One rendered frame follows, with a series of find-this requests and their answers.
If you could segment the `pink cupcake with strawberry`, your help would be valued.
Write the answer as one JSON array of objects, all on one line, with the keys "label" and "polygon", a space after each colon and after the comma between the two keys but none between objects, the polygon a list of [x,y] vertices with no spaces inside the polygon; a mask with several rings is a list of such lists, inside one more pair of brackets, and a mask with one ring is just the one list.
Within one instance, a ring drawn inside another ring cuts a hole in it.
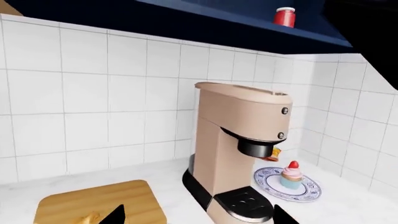
[{"label": "pink cupcake with strawberry", "polygon": [[297,190],[302,184],[303,174],[297,161],[292,161],[280,173],[280,184],[285,188]]}]

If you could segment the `red jam jar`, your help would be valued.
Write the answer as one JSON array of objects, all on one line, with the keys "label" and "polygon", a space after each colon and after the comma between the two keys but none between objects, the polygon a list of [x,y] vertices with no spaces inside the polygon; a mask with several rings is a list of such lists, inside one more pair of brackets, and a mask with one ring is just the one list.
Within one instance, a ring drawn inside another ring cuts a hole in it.
[{"label": "red jam jar", "polygon": [[280,7],[276,9],[273,24],[286,27],[294,27],[295,9],[292,7]]}]

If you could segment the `wooden cutting board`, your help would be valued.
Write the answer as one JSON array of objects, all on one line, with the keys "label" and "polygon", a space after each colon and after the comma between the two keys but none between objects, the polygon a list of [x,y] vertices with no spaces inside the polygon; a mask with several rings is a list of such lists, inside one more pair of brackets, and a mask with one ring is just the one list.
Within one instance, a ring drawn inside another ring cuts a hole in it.
[{"label": "wooden cutting board", "polygon": [[144,180],[50,195],[39,202],[34,224],[100,224],[120,205],[124,206],[123,224],[167,224]]}]

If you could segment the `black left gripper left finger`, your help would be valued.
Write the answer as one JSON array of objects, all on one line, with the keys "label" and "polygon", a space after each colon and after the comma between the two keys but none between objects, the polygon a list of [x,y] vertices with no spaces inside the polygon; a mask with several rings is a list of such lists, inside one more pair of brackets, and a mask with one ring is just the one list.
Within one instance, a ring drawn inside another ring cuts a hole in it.
[{"label": "black left gripper left finger", "polygon": [[98,224],[124,224],[125,211],[124,205],[116,207],[108,216],[103,218]]}]

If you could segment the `orange snack packet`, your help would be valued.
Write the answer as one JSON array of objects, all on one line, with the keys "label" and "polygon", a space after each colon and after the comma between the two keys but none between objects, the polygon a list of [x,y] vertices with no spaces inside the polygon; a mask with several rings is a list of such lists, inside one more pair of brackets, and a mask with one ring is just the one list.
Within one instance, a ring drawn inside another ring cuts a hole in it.
[{"label": "orange snack packet", "polygon": [[278,147],[274,147],[271,156],[263,158],[263,160],[278,162],[280,153],[281,150]]}]

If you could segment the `blue patterned white plate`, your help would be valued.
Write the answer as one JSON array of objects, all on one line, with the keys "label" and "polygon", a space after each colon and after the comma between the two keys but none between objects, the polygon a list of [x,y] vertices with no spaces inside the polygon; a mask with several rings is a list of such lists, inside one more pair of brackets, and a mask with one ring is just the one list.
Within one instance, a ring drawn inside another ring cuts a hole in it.
[{"label": "blue patterned white plate", "polygon": [[286,201],[307,203],[322,195],[320,186],[306,175],[293,181],[283,177],[282,171],[281,167],[263,167],[255,171],[254,181],[268,194]]}]

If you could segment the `dark blue wall cabinet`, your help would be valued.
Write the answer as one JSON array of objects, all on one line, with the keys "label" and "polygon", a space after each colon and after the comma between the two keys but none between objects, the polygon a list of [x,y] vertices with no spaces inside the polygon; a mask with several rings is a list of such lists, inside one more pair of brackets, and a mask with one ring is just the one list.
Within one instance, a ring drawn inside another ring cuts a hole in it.
[{"label": "dark blue wall cabinet", "polygon": [[274,54],[352,54],[349,42],[181,0],[0,0],[0,13]]}]

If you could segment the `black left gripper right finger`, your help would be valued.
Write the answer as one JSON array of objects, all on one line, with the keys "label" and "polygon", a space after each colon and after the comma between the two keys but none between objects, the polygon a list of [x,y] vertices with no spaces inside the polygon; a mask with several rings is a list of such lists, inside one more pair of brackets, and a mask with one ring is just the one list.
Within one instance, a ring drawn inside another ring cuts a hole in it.
[{"label": "black left gripper right finger", "polygon": [[299,224],[299,222],[278,205],[274,205],[273,221],[274,224]]}]

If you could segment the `beige coffee machine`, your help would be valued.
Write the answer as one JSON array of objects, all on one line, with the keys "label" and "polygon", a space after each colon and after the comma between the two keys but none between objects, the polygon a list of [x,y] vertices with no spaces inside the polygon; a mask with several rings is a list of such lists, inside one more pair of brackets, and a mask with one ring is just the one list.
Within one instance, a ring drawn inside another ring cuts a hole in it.
[{"label": "beige coffee machine", "polygon": [[286,93],[199,82],[194,153],[185,188],[214,224],[266,224],[274,207],[251,187],[257,158],[287,139],[292,99]]}]

